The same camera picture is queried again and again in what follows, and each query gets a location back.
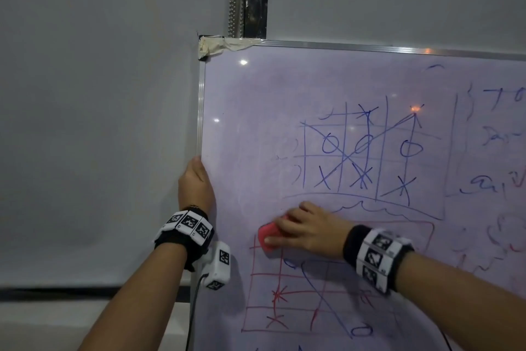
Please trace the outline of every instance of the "left hand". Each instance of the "left hand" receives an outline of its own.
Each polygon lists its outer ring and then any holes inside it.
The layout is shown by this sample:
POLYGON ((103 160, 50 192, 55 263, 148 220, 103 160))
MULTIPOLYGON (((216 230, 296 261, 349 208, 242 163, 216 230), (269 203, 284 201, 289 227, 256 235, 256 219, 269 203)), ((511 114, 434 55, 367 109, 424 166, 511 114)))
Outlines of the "left hand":
POLYGON ((214 189, 201 157, 195 156, 179 178, 179 208, 195 205, 209 215, 215 202, 214 189))

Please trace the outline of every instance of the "finger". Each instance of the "finger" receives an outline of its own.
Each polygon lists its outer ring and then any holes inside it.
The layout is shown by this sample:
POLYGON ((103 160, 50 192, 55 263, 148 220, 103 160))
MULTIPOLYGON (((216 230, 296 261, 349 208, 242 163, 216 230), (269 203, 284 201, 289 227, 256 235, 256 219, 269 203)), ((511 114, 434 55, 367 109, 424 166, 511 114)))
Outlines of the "finger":
POLYGON ((287 211, 287 215, 299 222, 305 222, 312 218, 312 214, 300 208, 291 208, 287 211))
POLYGON ((201 156, 195 156, 192 160, 190 160, 189 165, 191 165, 192 170, 195 172, 195 174, 201 181, 209 181, 208 173, 206 172, 205 166, 202 164, 201 161, 201 156))
POLYGON ((303 248, 303 241, 298 237, 273 237, 265 238, 265 244, 273 247, 303 248))
POLYGON ((320 214, 324 212, 323 208, 317 206, 316 204, 310 201, 302 201, 301 203, 299 203, 299 208, 310 212, 311 214, 320 214))
POLYGON ((276 218, 274 221, 278 228, 289 235, 303 235, 306 232, 304 225, 298 222, 289 221, 288 219, 276 218))

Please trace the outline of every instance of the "wristband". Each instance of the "wristband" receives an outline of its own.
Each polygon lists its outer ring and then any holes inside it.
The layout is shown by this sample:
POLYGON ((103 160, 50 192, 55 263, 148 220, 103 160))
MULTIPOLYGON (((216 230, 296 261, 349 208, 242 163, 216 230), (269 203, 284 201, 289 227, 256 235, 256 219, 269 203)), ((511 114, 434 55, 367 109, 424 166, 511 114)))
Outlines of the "wristband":
POLYGON ((414 251, 411 241, 384 229, 357 225, 344 244, 344 259, 383 294, 396 291, 396 275, 406 254, 414 251))
POLYGON ((181 244, 187 253, 185 269, 195 272, 192 264, 206 254, 214 237, 214 228, 207 218, 203 210, 193 205, 175 213, 155 236, 155 248, 166 242, 181 244))

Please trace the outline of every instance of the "smudged whiteboard surface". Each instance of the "smudged whiteboard surface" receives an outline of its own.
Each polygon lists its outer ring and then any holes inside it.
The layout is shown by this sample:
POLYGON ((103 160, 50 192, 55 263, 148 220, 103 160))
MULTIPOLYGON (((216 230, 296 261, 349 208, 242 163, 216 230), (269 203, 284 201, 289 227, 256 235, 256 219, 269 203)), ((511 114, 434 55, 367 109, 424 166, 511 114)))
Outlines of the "smudged whiteboard surface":
POLYGON ((206 64, 202 155, 232 281, 199 296, 196 350, 447 349, 340 261, 265 256, 308 199, 526 296, 526 62, 255 46, 206 64))

